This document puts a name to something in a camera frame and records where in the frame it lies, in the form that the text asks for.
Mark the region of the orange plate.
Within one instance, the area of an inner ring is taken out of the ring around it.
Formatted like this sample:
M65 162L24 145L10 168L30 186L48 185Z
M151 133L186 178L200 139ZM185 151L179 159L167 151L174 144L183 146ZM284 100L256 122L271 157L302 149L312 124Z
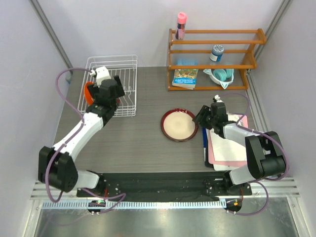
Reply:
M91 93L90 93L89 90L88 90L88 87L89 87L90 85L94 85L94 83L91 82L91 81L88 81L88 82L84 85L84 88L83 88L84 97L85 97L85 100L86 100L86 102L87 102L87 104L88 104L89 106L92 105L93 102L94 102L94 99L93 99Z

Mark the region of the large dark red plate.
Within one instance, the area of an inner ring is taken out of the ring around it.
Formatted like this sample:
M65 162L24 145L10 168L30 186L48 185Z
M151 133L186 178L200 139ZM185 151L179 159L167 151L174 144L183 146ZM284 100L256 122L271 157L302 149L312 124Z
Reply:
M195 115L186 109L167 111L160 120L160 128L165 137L175 142L185 142L192 139L198 125L193 122Z

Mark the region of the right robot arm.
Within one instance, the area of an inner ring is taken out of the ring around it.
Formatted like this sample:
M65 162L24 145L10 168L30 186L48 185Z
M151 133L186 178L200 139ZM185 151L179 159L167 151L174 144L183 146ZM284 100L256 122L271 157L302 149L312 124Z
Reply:
M234 141L245 147L246 165L225 172L223 189L229 195L236 194L241 185L274 175L286 175L289 171L287 156L276 132L259 132L238 125L230 120L223 102L204 105L193 122L214 130L223 139Z

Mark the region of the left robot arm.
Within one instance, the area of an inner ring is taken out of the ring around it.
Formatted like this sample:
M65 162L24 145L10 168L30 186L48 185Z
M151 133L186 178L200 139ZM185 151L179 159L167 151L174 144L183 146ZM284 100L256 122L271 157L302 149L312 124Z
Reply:
M94 102L86 109L80 122L58 143L39 152L38 179L47 187L63 192L87 188L94 197L100 197L105 184L93 171L77 170L75 160L87 142L114 116L119 98L125 95L118 75L105 79L100 85L88 86Z

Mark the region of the wooden shelf rack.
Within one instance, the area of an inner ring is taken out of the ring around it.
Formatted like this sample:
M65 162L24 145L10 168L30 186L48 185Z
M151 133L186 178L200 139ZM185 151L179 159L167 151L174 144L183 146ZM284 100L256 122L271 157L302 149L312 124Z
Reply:
M184 90L173 84L175 74L196 72L195 90L248 90L246 72L255 69L254 49L267 41L257 30L186 30L185 39L176 39L169 29L167 48L167 88Z

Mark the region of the blue clipboard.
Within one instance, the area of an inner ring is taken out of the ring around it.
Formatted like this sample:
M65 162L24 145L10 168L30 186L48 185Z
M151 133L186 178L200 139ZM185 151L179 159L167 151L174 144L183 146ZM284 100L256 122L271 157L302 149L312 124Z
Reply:
M203 150L204 150L204 165L208 168L213 168L213 164L210 164L208 160L208 138L207 138L205 128L202 128L202 138L203 138Z

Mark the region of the colourful book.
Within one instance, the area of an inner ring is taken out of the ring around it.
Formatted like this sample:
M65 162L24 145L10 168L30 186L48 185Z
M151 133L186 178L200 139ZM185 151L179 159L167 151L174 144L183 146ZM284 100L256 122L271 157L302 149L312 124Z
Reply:
M176 69L172 85L193 90L196 86L198 69Z

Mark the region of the clear plastic box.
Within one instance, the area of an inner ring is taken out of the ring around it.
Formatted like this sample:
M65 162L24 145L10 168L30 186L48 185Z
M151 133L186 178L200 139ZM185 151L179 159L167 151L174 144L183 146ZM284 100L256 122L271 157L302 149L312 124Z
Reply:
M195 58L178 58L176 61L177 66L193 66L197 64L198 61Z

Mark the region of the blue lid jar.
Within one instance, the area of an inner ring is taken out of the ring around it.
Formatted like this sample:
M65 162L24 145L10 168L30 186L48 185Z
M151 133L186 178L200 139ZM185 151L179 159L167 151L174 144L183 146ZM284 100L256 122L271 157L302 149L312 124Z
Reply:
M224 51L225 49L222 45L220 44L214 45L209 56L210 60L214 62L219 62L222 58Z

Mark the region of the pink cap bottle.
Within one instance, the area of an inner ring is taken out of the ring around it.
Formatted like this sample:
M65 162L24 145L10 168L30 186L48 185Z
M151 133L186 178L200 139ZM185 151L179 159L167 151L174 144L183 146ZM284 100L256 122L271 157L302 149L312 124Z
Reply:
M177 30L175 38L177 40L183 40L185 36L185 24L187 21L187 15L184 12L179 12L177 15Z

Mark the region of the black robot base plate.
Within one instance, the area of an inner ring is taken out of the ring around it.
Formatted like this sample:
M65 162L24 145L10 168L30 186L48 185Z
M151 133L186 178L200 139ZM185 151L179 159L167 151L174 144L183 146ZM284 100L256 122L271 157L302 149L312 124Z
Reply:
M126 194L127 201L185 201L216 196L250 196L249 183L232 185L224 171L100 173L91 194L113 197Z

